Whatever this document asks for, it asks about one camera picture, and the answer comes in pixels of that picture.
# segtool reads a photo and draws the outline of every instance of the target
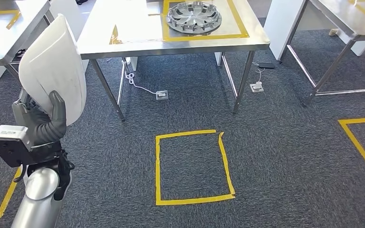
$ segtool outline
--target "power outlet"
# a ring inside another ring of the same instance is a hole
[[[256,82],[255,84],[250,84],[250,87],[253,93],[264,92],[264,88],[262,87],[262,82]]]
[[[161,100],[167,100],[167,99],[169,99],[169,93],[167,92],[167,90],[156,92],[156,100],[161,101]]]

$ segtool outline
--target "silver robot arm segment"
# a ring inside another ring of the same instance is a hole
[[[49,99],[51,115],[22,90],[12,105],[18,126],[0,126],[0,157],[11,167],[22,166],[15,182],[28,177],[12,228],[54,228],[72,182],[75,166],[59,141],[67,128],[65,102],[57,91]]]

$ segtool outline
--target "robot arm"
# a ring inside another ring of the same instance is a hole
[[[63,15],[26,51],[19,79],[23,89],[12,105],[17,126],[0,126],[0,157],[22,167],[14,181],[28,177],[12,228],[54,228],[74,169],[60,139],[86,103],[82,59]]]

